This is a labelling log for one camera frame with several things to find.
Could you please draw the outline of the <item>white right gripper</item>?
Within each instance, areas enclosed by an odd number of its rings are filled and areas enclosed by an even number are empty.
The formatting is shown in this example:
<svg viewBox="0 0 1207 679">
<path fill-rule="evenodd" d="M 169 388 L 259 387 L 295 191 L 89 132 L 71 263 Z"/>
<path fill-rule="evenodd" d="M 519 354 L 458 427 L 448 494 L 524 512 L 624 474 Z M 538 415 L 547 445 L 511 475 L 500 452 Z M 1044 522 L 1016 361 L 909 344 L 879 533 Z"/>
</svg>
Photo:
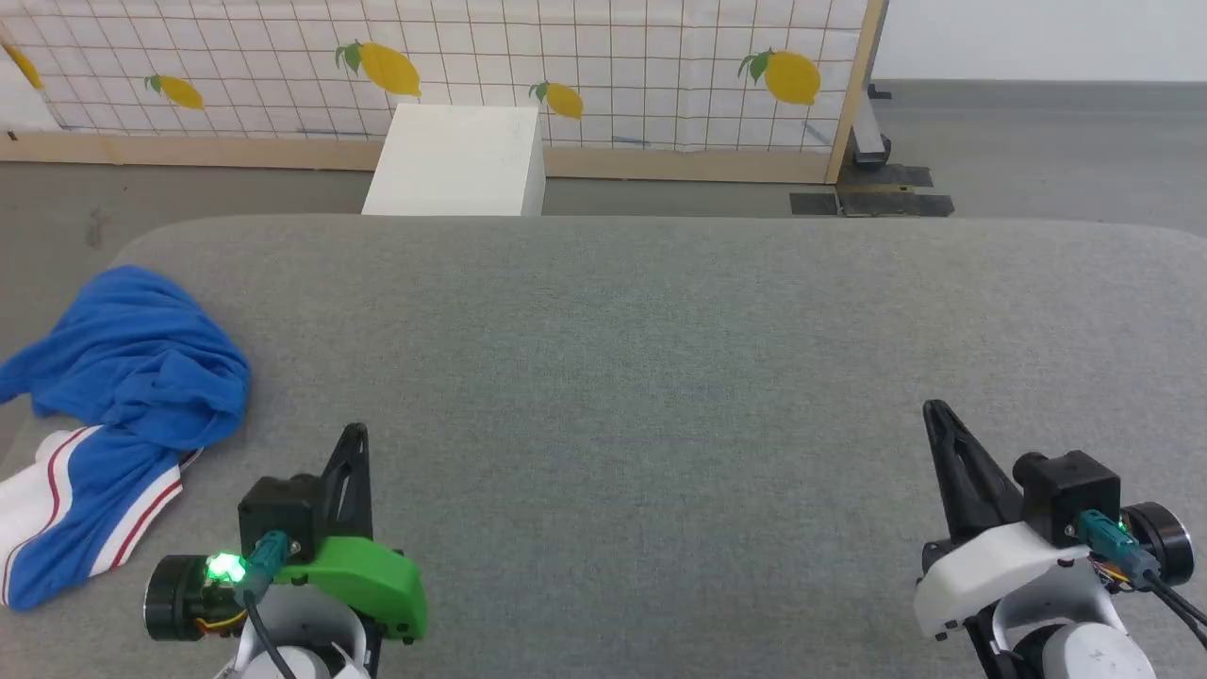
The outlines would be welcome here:
<svg viewBox="0 0 1207 679">
<path fill-rule="evenodd" d="M 967 544 L 935 560 L 919 583 L 912 604 L 919 632 L 940 636 L 987 607 L 997 643 L 1009 630 L 1059 621 L 1123 630 L 1089 563 L 1089 548 L 1056 549 L 1030 525 L 1015 523 L 1020 488 L 947 403 L 926 400 L 922 417 L 950 542 Z"/>
</svg>

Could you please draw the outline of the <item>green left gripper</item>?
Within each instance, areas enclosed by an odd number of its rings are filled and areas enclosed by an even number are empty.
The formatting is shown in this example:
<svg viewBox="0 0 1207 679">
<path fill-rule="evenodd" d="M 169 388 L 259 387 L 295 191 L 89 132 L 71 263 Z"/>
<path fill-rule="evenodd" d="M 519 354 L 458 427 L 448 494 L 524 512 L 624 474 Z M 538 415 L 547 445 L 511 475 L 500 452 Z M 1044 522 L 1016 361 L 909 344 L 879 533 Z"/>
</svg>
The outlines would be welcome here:
<svg viewBox="0 0 1207 679">
<path fill-rule="evenodd" d="M 327 538 L 307 563 L 284 566 L 274 583 L 311 586 L 381 624 L 406 644 L 428 632 L 428 603 L 419 567 L 373 542 L 371 447 L 363 422 L 349 422 L 321 473 L 321 519 Z"/>
</svg>

